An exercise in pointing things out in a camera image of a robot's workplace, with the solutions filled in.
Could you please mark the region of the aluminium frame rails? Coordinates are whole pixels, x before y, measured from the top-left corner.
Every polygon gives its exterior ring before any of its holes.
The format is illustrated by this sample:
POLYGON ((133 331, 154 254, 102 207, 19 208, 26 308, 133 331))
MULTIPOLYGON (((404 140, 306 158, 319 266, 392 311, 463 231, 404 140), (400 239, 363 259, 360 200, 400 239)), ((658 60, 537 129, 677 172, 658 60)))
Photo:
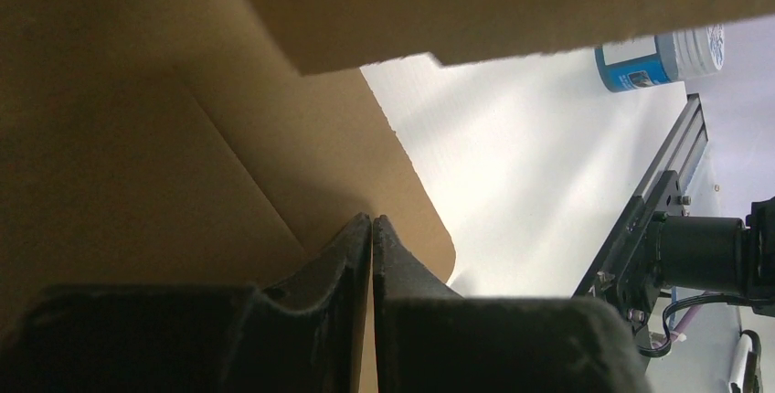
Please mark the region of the aluminium frame rails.
POLYGON ((632 196, 636 192, 647 191, 657 181, 660 174, 673 170, 679 174, 684 191, 681 196, 682 213, 688 205, 686 190, 707 144, 708 136, 701 97, 697 93, 691 93, 686 96, 683 110, 646 169, 632 196))

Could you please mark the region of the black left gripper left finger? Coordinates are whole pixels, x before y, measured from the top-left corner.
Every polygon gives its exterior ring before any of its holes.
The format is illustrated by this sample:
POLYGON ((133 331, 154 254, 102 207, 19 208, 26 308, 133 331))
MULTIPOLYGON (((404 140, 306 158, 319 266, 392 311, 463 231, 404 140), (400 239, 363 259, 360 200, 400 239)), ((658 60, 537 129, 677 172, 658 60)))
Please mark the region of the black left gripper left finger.
POLYGON ((371 220, 267 288, 67 285, 1 347, 4 392, 355 392, 371 220))

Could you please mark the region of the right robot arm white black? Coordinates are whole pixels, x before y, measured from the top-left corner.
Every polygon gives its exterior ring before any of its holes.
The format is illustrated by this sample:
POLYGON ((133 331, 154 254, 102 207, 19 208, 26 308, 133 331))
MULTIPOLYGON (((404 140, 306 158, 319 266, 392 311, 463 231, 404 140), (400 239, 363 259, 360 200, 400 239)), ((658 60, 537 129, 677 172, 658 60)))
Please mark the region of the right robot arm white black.
POLYGON ((666 216, 649 226, 646 250, 664 286, 736 297, 774 315, 774 200, 753 202, 744 219, 666 216))

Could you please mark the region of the brown cardboard box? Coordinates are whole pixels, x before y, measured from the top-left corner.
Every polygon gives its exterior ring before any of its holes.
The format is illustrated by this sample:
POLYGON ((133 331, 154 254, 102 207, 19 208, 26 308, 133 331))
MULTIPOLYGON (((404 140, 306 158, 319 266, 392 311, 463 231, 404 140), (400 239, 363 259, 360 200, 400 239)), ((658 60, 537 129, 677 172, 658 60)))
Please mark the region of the brown cardboard box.
POLYGON ((363 65, 502 61, 774 0, 1 0, 1 347, 53 287, 267 288, 371 220, 452 240, 363 65))

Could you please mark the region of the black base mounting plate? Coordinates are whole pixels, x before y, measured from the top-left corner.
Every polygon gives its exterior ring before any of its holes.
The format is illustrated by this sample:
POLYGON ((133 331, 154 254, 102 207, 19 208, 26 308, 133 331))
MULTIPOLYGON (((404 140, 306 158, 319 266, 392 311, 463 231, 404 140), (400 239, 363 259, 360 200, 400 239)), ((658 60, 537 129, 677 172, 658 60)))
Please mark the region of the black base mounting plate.
POLYGON ((613 306, 635 334, 647 325, 660 292, 656 253, 647 246, 648 229, 667 216, 680 215, 683 194, 673 170, 660 174, 647 191, 634 193, 576 289, 577 295, 613 306))

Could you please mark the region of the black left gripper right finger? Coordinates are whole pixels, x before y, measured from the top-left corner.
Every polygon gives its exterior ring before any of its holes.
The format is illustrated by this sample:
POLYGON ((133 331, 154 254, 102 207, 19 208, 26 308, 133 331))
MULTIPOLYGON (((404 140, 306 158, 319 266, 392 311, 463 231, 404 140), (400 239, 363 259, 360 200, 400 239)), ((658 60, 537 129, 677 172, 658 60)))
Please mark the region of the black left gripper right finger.
POLYGON ((386 217, 373 224, 382 392, 647 392, 631 331, 608 304, 466 298, 430 272, 386 217))

